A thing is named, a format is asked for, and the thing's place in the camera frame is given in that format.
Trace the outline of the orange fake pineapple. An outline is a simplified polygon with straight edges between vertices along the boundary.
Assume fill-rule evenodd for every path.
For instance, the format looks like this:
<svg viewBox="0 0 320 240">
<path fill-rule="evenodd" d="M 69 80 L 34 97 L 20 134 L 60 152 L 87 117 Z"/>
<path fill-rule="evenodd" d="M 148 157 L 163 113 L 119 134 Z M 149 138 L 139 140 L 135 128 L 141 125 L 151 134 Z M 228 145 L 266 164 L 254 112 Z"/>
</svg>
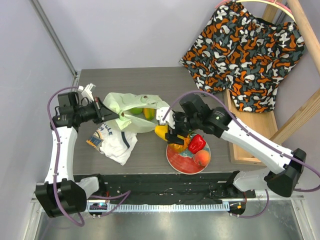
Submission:
<svg viewBox="0 0 320 240">
<path fill-rule="evenodd" d="M 197 149 L 197 143 L 196 140 L 193 140 L 193 138 L 196 136 L 196 133 L 192 133 L 188 135 L 187 137 L 183 137 L 183 145 L 176 144 L 176 143 L 170 143 L 168 145 L 169 148 L 171 148 L 176 153 L 182 153 L 186 150 L 191 151 L 192 153 L 195 153 L 195 150 Z"/>
</svg>

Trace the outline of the fake yellow lemon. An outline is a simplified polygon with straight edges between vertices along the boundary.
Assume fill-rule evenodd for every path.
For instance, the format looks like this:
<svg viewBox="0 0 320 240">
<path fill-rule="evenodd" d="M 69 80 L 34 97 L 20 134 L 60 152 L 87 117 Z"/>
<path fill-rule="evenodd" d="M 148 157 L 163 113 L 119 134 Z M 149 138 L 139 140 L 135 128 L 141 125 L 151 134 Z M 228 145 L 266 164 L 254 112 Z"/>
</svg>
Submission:
<svg viewBox="0 0 320 240">
<path fill-rule="evenodd" d="M 157 125 L 154 129 L 155 134 L 164 141 L 168 141 L 166 139 L 166 134 L 168 133 L 167 125 Z"/>
</svg>

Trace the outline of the light green plastic bag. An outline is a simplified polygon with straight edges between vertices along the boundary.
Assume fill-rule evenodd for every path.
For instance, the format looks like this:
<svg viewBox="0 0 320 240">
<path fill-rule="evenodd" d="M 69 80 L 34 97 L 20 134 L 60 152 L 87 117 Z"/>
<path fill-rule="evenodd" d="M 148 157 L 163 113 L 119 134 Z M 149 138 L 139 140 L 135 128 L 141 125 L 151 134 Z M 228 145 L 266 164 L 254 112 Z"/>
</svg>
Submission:
<svg viewBox="0 0 320 240">
<path fill-rule="evenodd" d="M 110 92 L 103 104 L 119 115 L 106 124 L 121 132 L 147 133 L 157 125 L 156 110 L 169 104 L 157 95 Z"/>
</svg>

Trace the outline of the red fake pepper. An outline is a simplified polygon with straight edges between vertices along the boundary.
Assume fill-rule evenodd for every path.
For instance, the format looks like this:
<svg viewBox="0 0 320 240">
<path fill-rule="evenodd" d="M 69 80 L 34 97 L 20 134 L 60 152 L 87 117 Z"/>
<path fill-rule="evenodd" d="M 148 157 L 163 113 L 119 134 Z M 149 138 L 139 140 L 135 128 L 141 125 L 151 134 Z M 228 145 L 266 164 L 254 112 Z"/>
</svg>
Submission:
<svg viewBox="0 0 320 240">
<path fill-rule="evenodd" d="M 188 145 L 188 150 L 192 154 L 196 154 L 206 146 L 206 141 L 200 134 L 196 134 Z"/>
</svg>

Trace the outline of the fake green lime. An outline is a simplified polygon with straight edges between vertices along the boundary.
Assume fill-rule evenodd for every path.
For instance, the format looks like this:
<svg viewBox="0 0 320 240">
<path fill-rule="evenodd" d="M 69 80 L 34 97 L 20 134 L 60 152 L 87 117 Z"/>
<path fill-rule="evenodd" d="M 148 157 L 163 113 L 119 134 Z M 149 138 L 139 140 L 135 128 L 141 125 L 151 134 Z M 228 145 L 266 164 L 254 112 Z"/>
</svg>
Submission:
<svg viewBox="0 0 320 240">
<path fill-rule="evenodd" d="M 141 114 L 143 112 L 143 108 L 134 107 L 134 108 L 131 108 L 129 111 L 133 115 L 139 115 L 139 114 Z"/>
</svg>

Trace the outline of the fake peach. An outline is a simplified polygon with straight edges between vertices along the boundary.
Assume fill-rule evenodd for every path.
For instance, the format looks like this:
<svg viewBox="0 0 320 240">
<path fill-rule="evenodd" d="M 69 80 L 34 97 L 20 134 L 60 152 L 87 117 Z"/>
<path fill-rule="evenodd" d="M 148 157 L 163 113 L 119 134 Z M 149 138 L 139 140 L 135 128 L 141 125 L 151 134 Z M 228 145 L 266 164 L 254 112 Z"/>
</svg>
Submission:
<svg viewBox="0 0 320 240">
<path fill-rule="evenodd" d="M 211 161 L 211 154 L 206 150 L 200 150 L 193 156 L 193 161 L 202 167 L 206 167 Z"/>
</svg>

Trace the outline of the fake mango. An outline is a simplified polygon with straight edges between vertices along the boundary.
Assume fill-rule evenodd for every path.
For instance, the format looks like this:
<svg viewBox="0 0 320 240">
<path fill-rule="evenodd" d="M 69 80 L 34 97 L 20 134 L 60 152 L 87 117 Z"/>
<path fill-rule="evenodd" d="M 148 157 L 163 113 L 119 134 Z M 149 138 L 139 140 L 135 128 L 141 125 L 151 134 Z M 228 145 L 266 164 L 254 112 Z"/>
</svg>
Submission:
<svg viewBox="0 0 320 240">
<path fill-rule="evenodd" d="M 151 121 L 155 118 L 156 110 L 154 108 L 143 108 L 143 115 L 146 120 Z"/>
</svg>

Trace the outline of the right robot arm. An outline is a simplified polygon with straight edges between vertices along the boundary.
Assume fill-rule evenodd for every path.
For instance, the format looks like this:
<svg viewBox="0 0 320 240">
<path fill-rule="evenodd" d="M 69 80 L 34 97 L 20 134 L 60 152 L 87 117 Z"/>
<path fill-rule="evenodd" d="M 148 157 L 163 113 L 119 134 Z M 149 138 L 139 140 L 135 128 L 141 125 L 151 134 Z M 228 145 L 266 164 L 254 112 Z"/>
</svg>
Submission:
<svg viewBox="0 0 320 240">
<path fill-rule="evenodd" d="M 185 94 L 179 101 L 183 111 L 162 107 L 156 111 L 160 125 L 167 127 L 165 140 L 182 145 L 180 137 L 201 130 L 237 145 L 258 158 L 266 167 L 256 171 L 238 171 L 226 184 L 226 193 L 233 198 L 249 190 L 271 190 L 281 197 L 290 197 L 303 172 L 306 153 L 290 150 L 255 132 L 224 107 L 210 108 L 199 95 Z"/>
</svg>

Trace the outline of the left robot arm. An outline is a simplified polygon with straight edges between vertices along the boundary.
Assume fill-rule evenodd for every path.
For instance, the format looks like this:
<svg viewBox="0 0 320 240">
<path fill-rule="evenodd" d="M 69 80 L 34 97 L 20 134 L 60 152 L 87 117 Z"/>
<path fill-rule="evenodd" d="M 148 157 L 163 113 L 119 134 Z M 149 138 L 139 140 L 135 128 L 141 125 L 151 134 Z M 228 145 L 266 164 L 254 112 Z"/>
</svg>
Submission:
<svg viewBox="0 0 320 240">
<path fill-rule="evenodd" d="M 75 182 L 73 160 L 79 128 L 82 123 L 101 124 L 118 119 L 119 115 L 98 97 L 83 105 L 79 94 L 70 87 L 54 93 L 51 99 L 54 98 L 58 99 L 58 106 L 54 109 L 55 115 L 49 116 L 53 143 L 51 160 L 44 183 L 36 186 L 35 196 L 48 217 L 69 218 L 84 212 L 91 196 L 100 200 L 107 192 L 100 174 Z"/>
</svg>

